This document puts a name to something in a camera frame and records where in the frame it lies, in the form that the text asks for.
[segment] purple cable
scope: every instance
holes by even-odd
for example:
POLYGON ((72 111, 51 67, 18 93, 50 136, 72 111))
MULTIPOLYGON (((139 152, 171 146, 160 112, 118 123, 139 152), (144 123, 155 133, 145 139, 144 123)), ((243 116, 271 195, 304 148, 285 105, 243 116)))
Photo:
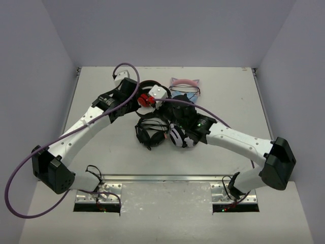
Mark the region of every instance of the purple cable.
MULTIPOLYGON (((102 117, 104 117, 104 116, 106 116, 106 115, 108 115, 108 114, 110 114, 110 113, 112 113, 112 112, 118 110, 119 108, 123 107, 123 106, 124 106, 125 104, 127 104, 127 103, 132 99, 132 97, 134 97, 134 95, 137 93, 138 88, 139 88, 139 84, 140 84, 140 75, 139 75, 139 72, 138 72, 138 70, 136 69, 136 67, 134 67, 133 65, 131 65, 131 64, 129 64, 129 63, 121 63, 121 64, 119 64, 118 66, 115 67, 115 69, 114 69, 114 71, 113 71, 113 75, 115 75, 116 70, 117 70, 119 67, 123 66, 123 65, 130 66, 130 67, 135 71, 135 73, 136 73, 136 75, 137 75, 137 85, 136 85, 135 90, 133 91, 133 93, 131 94, 131 96, 130 96, 128 99, 126 99, 123 103, 121 103, 121 104, 118 105, 117 107, 113 108, 112 110, 109 110, 109 111, 104 112, 104 113, 101 114, 100 116, 98 116, 98 117, 94 118, 93 120, 91 120, 88 124, 93 124, 93 123, 96 122, 98 119, 100 119, 100 118, 102 118, 102 117)), ((43 215, 47 214, 48 212, 52 211, 53 209, 55 209, 55 208, 56 208, 56 207, 57 207, 57 206, 58 206, 58 205, 63 201, 63 199, 66 197, 66 195, 68 194, 69 191, 66 191, 65 194, 62 196, 62 198, 61 198, 61 199, 60 199, 56 204, 54 204, 51 208, 49 208, 48 210, 46 210, 46 211, 44 211, 44 212, 42 212, 42 213, 39 213, 39 214, 37 214, 37 215, 30 215, 30 216, 28 216, 28 215, 22 215, 22 214, 18 213, 16 210, 14 210, 13 207, 11 206, 11 204, 10 204, 10 201, 9 201, 9 188, 10 188, 10 185, 11 185, 11 183, 12 183, 12 181, 13 181, 15 175, 17 174, 17 172, 21 169, 21 167, 22 167, 22 166, 23 166, 23 165, 24 165, 24 164, 25 164, 29 159, 32 158, 32 156, 34 156, 35 154, 37 154, 39 151, 41 151, 41 150, 47 148, 48 146, 50 146, 50 145, 52 145, 52 144, 54 144, 54 143, 56 143, 56 142, 58 142, 58 141, 60 141, 60 140, 62 140, 62 139, 65 139, 65 138, 67 138, 68 136, 71 136, 71 135, 73 135, 73 134, 75 134, 75 133, 77 133, 77 132, 79 132, 79 131, 81 131, 81 130, 83 130, 83 129, 85 129, 87 126, 88 126, 88 125, 84 125, 84 126, 78 128, 78 129, 74 130, 74 131, 71 131, 71 132, 69 132, 69 133, 67 133, 67 134, 65 134, 65 135, 63 135, 63 136, 57 138, 56 140, 47 143, 46 145, 40 147, 39 149, 33 151, 30 155, 28 155, 28 156, 27 156, 27 157, 26 157, 26 158, 25 158, 25 159, 24 159, 24 160, 23 160, 23 161, 22 161, 22 162, 17 166, 17 168, 15 168, 15 170, 14 170, 14 171, 12 172, 12 174, 10 175, 10 177, 9 177, 9 179, 8 179, 8 181, 7 181, 7 184, 6 184, 6 188, 5 188, 5 203, 6 203, 6 206, 7 206, 8 210, 9 210, 13 215, 15 215, 15 216, 17 216, 17 217, 19 217, 19 218, 22 218, 22 219, 33 219, 33 218, 37 218, 37 217, 43 216, 43 215)))

